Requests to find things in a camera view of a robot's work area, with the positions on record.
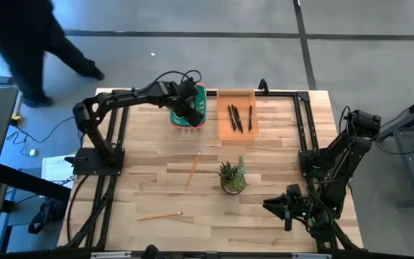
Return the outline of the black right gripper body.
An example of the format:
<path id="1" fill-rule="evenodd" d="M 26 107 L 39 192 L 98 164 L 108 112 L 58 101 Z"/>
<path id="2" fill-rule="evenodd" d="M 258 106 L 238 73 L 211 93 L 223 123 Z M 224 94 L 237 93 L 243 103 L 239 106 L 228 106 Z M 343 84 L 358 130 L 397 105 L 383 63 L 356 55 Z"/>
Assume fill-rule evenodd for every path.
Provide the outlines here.
<path id="1" fill-rule="evenodd" d="M 309 230 L 309 219 L 312 214 L 313 201 L 302 195 L 298 184 L 289 185 L 285 196 L 285 230 L 292 229 L 293 220 L 301 222 Z"/>

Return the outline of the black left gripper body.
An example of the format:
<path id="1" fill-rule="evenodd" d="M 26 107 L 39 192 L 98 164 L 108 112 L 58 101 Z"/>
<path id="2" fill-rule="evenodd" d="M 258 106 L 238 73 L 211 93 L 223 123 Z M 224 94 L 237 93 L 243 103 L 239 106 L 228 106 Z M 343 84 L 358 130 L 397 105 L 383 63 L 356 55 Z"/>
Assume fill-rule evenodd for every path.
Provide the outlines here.
<path id="1" fill-rule="evenodd" d="M 185 119 L 191 126 L 198 126 L 201 123 L 203 117 L 203 115 L 198 112 L 196 108 L 192 107 L 196 101 L 196 96 L 198 94 L 196 85 L 188 80 L 185 80 L 183 82 L 182 91 L 180 92 L 182 96 L 181 110 L 174 112 L 178 117 Z"/>

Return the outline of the orange pencil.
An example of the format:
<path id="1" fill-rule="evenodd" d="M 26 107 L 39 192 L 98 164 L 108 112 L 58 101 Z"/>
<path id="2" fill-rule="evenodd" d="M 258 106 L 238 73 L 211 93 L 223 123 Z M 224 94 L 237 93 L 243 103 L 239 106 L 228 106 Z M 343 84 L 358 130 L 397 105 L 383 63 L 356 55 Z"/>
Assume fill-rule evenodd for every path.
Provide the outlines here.
<path id="1" fill-rule="evenodd" d="M 201 155 L 201 151 L 199 150 L 199 151 L 198 151 L 198 154 L 197 154 L 197 156 L 196 156 L 196 158 L 195 158 L 195 161 L 194 161 L 194 163 L 193 163 L 193 167 L 191 168 L 190 175 L 188 176 L 187 183 L 186 183 L 186 185 L 185 185 L 185 190 L 186 190 L 186 191 L 187 191 L 187 190 L 189 189 L 189 187 L 190 187 L 190 183 L 191 183 L 191 181 L 192 181 L 193 174 L 194 174 L 194 173 L 195 173 L 195 171 L 196 171 L 196 166 L 197 166 L 197 164 L 198 164 L 198 161 L 199 161 L 200 155 Z"/>
<path id="2" fill-rule="evenodd" d="M 179 215 L 183 215 L 183 212 L 175 212 L 175 213 L 168 213 L 168 214 L 155 214 L 155 215 L 151 215 L 147 217 L 142 217 L 138 219 L 138 221 L 146 221 L 146 220 L 151 220 L 151 219 L 162 219 L 166 217 L 175 217 Z"/>

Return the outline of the green basket with orange rim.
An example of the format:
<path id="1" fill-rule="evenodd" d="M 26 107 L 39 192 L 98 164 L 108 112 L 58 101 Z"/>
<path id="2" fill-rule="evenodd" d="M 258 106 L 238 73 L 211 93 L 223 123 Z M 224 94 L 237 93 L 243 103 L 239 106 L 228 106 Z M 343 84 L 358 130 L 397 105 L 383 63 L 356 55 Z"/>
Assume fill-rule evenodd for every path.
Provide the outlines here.
<path id="1" fill-rule="evenodd" d="M 191 126 L 185 119 L 178 117 L 173 111 L 170 111 L 170 122 L 171 125 L 178 129 L 187 129 L 187 130 L 197 130 L 204 126 L 206 122 L 206 85 L 199 83 L 195 86 L 198 90 L 198 94 L 195 98 L 195 103 L 192 105 L 198 112 L 200 112 L 203 117 L 201 123 L 198 126 Z"/>

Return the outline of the succulent in black pot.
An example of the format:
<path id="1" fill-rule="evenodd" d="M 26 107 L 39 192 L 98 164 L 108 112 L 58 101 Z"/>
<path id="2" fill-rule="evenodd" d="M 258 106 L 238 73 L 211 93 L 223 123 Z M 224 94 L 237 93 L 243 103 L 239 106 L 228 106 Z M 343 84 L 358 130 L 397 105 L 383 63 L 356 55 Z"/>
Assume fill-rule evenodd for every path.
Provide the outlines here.
<path id="1" fill-rule="evenodd" d="M 245 178 L 244 157 L 239 156 L 238 163 L 232 165 L 229 161 L 221 162 L 217 171 L 223 191 L 230 195 L 240 194 L 247 186 Z"/>

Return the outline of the orange translucent tray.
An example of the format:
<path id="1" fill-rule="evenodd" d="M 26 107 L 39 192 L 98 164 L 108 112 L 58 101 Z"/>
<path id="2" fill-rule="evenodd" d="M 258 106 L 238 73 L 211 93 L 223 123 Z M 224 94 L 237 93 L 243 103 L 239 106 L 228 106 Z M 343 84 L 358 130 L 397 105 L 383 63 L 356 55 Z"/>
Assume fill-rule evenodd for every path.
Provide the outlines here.
<path id="1" fill-rule="evenodd" d="M 229 119 L 228 105 L 234 105 L 239 110 L 244 133 L 236 128 L 233 131 Z M 252 130 L 248 131 L 249 106 L 252 105 Z M 221 140 L 253 140 L 258 137 L 258 115 L 255 92 L 250 88 L 225 88 L 217 92 L 218 135 Z"/>

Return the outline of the black round object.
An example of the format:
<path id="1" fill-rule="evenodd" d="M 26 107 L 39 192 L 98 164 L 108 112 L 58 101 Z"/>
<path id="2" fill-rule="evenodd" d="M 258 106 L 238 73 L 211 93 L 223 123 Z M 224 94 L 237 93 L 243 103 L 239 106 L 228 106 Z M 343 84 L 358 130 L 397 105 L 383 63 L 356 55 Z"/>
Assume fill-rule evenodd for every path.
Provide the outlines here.
<path id="1" fill-rule="evenodd" d="M 155 245 L 148 245 L 141 255 L 141 259 L 156 259 L 159 249 Z"/>

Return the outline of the white paper sheet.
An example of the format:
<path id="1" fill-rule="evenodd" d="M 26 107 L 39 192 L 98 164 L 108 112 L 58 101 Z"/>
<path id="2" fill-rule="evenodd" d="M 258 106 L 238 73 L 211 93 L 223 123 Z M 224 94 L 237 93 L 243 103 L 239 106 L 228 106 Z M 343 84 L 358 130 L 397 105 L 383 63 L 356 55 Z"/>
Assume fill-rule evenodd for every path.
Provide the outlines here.
<path id="1" fill-rule="evenodd" d="M 73 166 L 65 160 L 66 157 L 70 155 L 43 158 L 41 178 L 72 189 L 75 176 Z"/>

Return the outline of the person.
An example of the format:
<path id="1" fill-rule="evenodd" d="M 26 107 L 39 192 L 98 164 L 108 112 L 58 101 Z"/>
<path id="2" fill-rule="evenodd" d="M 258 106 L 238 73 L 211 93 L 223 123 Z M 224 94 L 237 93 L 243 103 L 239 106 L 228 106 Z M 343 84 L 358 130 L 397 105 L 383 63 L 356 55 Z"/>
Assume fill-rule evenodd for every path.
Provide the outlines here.
<path id="1" fill-rule="evenodd" d="M 53 10 L 51 0 L 0 0 L 0 55 L 23 94 L 23 103 L 32 108 L 53 103 L 43 89 L 46 52 L 81 76 L 104 79 L 95 62 L 65 36 Z"/>

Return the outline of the black bag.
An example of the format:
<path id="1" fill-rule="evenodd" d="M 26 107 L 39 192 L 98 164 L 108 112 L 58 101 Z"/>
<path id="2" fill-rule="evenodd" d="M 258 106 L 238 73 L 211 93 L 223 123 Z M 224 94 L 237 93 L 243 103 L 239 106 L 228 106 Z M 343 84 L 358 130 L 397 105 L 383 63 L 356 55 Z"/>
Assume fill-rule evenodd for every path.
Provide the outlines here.
<path id="1" fill-rule="evenodd" d="M 29 223 L 28 233 L 37 235 L 48 223 L 61 220 L 65 216 L 67 205 L 67 201 L 46 199 Z"/>

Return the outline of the silver frame bracket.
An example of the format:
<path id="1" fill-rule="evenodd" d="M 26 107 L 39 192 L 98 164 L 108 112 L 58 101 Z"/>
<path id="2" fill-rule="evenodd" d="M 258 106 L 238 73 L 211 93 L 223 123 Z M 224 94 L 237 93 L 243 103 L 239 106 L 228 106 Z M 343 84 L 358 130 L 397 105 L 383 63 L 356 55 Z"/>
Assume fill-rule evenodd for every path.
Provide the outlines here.
<path id="1" fill-rule="evenodd" d="M 132 253 L 127 251 L 105 251 L 91 253 L 90 259 L 132 259 Z"/>
<path id="2" fill-rule="evenodd" d="M 292 259 L 332 259 L 332 255 L 323 253 L 293 253 Z"/>

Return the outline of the black aluminium table frame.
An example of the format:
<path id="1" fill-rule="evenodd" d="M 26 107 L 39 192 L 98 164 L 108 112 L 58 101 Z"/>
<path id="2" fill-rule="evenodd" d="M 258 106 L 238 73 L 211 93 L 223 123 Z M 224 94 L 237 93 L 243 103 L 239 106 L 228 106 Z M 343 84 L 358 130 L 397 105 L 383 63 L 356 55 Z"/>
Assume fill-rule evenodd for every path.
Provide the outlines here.
<path id="1" fill-rule="evenodd" d="M 259 96 L 259 134 L 253 140 L 221 140 L 217 100 L 207 101 L 200 129 L 178 129 L 169 112 L 150 104 L 129 110 L 124 168 L 111 203 L 107 250 L 313 252 L 315 240 L 300 222 L 291 231 L 262 207 L 290 184 L 305 185 L 298 152 L 325 147 L 337 135 L 325 91 L 273 90 Z M 189 189 L 185 185 L 201 155 Z M 221 188 L 221 162 L 244 157 L 246 188 L 236 195 Z M 183 215 L 138 221 L 155 214 Z"/>

